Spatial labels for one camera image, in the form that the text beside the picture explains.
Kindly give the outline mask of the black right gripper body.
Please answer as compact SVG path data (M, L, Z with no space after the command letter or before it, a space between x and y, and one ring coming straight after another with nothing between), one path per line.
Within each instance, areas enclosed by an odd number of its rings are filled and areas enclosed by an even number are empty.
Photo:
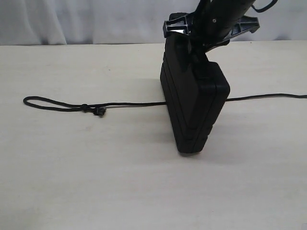
M228 34L223 38L218 38L214 41L205 41L204 36L195 34L193 28L192 19L193 13L173 13L170 15L169 20L164 22L163 33L164 38L171 35L181 36L185 39L193 39L202 42L202 45L206 52L220 47L226 46L230 43L230 40L245 34L247 32L255 33L260 28L260 23L257 17L242 16L238 22L230 29L227 29Z

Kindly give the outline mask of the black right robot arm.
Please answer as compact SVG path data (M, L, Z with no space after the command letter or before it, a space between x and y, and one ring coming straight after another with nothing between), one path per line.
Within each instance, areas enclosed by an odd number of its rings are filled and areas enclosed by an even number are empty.
M199 52L199 63L208 63L208 51L229 44L234 37L260 28L257 17L246 16L253 0L201 0L194 12L176 12L164 22L164 38L188 43L187 51Z

